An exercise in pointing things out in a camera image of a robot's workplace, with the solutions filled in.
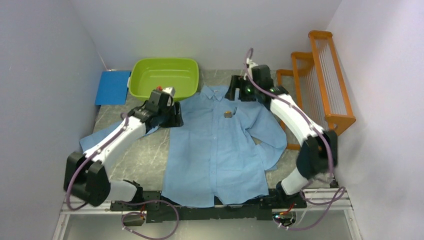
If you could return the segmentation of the light blue button shirt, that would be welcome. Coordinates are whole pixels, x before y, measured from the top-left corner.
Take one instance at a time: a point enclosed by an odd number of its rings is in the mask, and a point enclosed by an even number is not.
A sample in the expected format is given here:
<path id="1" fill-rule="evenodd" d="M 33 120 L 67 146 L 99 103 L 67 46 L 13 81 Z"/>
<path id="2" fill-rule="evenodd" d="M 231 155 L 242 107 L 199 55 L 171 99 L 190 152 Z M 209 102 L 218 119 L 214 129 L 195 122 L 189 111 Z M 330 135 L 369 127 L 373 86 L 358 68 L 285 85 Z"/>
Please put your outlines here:
<path id="1" fill-rule="evenodd" d="M 186 207 L 242 204 L 269 193 L 287 137 L 274 115 L 256 101 L 228 100 L 225 85 L 203 86 L 181 101 L 183 126 L 169 133 L 161 194 Z M 227 111 L 236 114 L 224 118 Z"/>

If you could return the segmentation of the green plastic basin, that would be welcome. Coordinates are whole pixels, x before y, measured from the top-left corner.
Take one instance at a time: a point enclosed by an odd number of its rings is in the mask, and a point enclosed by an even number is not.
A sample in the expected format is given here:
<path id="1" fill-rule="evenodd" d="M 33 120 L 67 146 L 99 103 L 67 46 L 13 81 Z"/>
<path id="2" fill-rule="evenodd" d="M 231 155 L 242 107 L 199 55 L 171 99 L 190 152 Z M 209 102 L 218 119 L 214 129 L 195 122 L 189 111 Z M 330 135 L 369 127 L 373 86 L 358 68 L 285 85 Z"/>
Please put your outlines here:
<path id="1" fill-rule="evenodd" d="M 142 102 L 157 87 L 173 87 L 174 99 L 181 101 L 197 92 L 199 77 L 199 65 L 191 58 L 144 58 L 134 65 L 127 87 L 129 93 Z"/>

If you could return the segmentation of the orange wooden rack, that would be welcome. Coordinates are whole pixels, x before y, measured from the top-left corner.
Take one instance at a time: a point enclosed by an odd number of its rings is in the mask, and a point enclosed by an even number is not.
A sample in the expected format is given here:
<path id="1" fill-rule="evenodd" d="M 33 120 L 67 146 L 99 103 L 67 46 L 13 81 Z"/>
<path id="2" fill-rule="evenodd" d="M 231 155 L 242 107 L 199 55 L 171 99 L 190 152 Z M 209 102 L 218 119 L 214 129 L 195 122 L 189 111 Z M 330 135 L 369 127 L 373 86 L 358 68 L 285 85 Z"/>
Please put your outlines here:
<path id="1" fill-rule="evenodd" d="M 276 82 L 292 77 L 294 100 L 316 123 L 338 136 L 356 122 L 343 78 L 333 34 L 312 30 L 308 33 L 311 51 L 291 53 L 292 69 L 276 70 Z"/>

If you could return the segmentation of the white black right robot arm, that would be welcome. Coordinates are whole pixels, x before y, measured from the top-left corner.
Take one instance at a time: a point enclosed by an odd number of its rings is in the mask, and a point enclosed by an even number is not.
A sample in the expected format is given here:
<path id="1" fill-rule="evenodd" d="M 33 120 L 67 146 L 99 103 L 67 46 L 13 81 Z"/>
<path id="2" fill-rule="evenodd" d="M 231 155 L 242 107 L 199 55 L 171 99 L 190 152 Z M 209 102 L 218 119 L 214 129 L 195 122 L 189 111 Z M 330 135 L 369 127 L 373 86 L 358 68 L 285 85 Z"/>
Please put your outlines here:
<path id="1" fill-rule="evenodd" d="M 319 174 L 333 174 L 338 163 L 338 135 L 315 123 L 295 103 L 289 92 L 275 85 L 267 65 L 247 64 L 244 75 L 232 75 L 225 98 L 259 102 L 293 133 L 300 150 L 295 169 L 277 185 L 275 202 L 282 208 Z"/>

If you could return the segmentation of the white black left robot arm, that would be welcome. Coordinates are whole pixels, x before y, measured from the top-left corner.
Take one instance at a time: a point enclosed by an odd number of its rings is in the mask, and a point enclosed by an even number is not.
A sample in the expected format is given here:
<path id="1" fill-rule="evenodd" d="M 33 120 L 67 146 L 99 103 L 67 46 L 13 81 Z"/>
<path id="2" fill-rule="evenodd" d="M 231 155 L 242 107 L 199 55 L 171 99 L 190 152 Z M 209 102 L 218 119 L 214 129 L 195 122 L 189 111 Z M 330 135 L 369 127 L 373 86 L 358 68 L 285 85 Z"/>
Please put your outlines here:
<path id="1" fill-rule="evenodd" d="M 111 180 L 112 167 L 124 151 L 152 129 L 183 126 L 175 92 L 174 87 L 155 88 L 141 106 L 122 113 L 121 123 L 99 143 L 67 157 L 63 189 L 70 210 L 98 207 L 105 201 L 123 203 L 130 210 L 144 204 L 143 187 L 135 181 Z"/>

